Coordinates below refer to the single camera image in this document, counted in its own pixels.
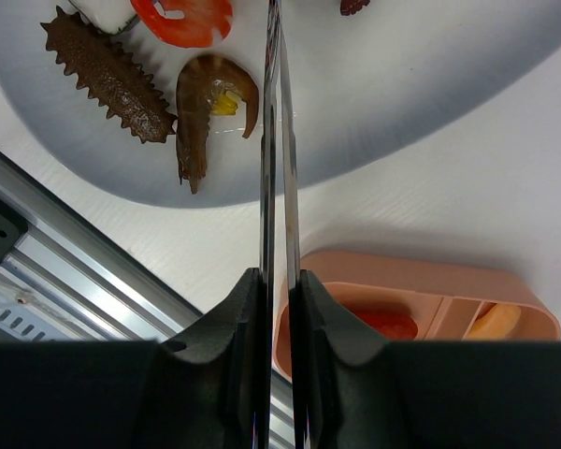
toy shrimp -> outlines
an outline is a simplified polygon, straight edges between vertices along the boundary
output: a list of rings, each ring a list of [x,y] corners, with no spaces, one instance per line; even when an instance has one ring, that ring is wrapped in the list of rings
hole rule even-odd
[[[202,54],[189,61],[177,83],[177,159],[179,180],[188,180],[192,194],[206,176],[206,140],[210,115],[235,115],[238,96],[246,104],[244,138],[258,120],[259,92],[252,77],[237,64],[217,54]]]

pink plastic container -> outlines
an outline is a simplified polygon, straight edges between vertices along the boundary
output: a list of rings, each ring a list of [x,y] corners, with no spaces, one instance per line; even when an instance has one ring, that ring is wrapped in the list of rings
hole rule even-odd
[[[496,304],[514,304],[521,315],[507,340],[559,340],[561,329],[532,291],[505,271],[394,257],[322,252],[302,259],[332,297],[348,310],[399,311],[418,326],[416,340],[463,340]],[[291,375],[286,285],[278,314],[273,355]]]

red food item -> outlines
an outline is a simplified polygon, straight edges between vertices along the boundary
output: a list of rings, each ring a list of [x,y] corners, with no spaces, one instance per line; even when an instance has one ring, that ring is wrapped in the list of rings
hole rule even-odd
[[[160,0],[166,12],[182,11],[182,19],[163,17],[152,0],[131,0],[137,16],[164,42],[184,48],[214,44],[214,31],[223,39],[231,31],[233,6],[229,0]]]
[[[342,16],[351,16],[369,4],[370,0],[340,0],[340,14]]]
[[[404,313],[354,311],[353,314],[390,340],[413,340],[418,335],[418,325]]]

plate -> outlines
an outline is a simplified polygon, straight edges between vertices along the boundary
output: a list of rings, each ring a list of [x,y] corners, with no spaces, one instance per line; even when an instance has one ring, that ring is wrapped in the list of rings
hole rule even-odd
[[[208,175],[192,196],[178,182],[173,137],[142,145],[120,119],[107,121],[97,100],[76,90],[77,76],[65,77],[45,51],[39,24],[54,18],[57,4],[73,10],[66,1],[0,1],[0,85],[51,154],[95,186],[154,206],[211,208],[259,197],[261,121],[245,140],[243,109],[213,119]],[[213,50],[261,86],[267,3],[235,0],[234,8],[233,31]],[[561,46],[561,0],[371,0],[351,17],[339,15],[338,0],[284,0],[283,8],[301,187],[439,130]],[[179,71],[201,51],[166,45],[141,23],[119,40],[174,110]]]

